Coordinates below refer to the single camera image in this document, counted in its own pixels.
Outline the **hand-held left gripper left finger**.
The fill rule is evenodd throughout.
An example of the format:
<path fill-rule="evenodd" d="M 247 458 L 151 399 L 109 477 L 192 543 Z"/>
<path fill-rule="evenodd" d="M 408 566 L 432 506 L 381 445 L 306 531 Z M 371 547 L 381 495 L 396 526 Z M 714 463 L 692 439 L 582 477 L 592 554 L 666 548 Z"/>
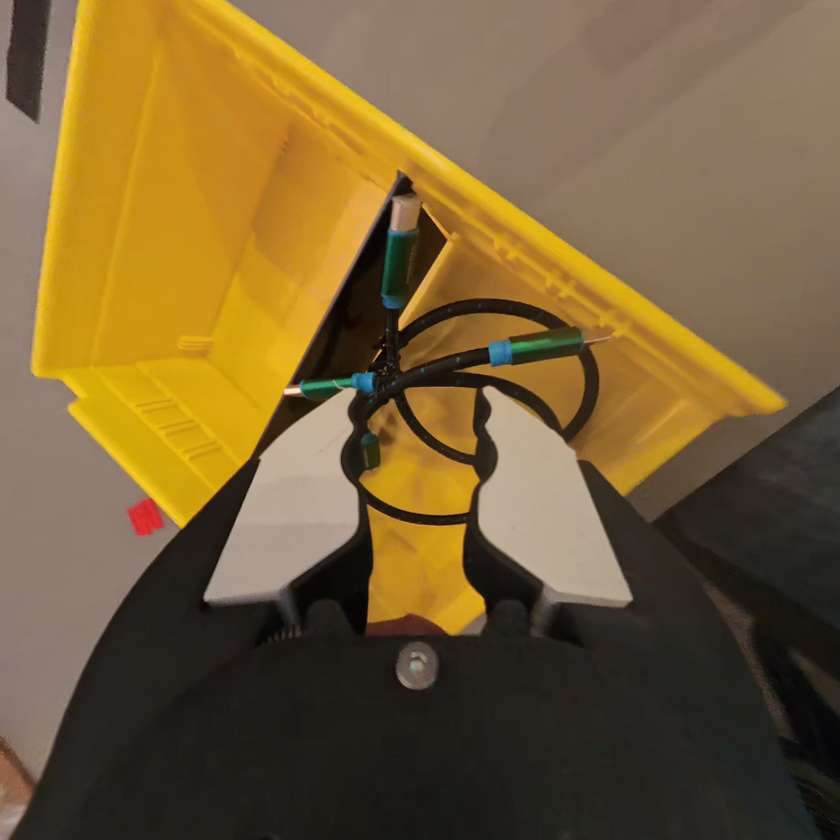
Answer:
<path fill-rule="evenodd" d="M 320 601 L 366 627 L 372 536 L 351 407 L 341 391 L 289 426 L 255 474 L 204 592 L 211 606 L 269 603 L 286 625 Z"/>

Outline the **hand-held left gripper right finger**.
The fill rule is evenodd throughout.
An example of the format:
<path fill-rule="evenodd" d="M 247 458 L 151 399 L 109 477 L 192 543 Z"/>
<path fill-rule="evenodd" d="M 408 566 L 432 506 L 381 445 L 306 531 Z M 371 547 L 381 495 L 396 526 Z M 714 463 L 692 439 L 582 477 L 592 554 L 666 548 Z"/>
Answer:
<path fill-rule="evenodd" d="M 631 587 L 572 447 L 495 386 L 476 394 L 474 432 L 463 566 L 486 615 L 516 602 L 532 627 L 547 627 L 561 605 L 629 606 Z"/>

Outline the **yellow plastic bin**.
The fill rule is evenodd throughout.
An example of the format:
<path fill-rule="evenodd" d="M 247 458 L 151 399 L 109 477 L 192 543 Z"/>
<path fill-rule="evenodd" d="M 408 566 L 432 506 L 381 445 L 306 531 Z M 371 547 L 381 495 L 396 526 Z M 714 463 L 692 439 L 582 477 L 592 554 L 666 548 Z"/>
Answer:
<path fill-rule="evenodd" d="M 572 441 L 622 495 L 783 396 L 228 2 L 79 2 L 32 371 L 180 527 L 244 464 L 399 174 L 408 324 L 499 298 L 608 327 Z"/>

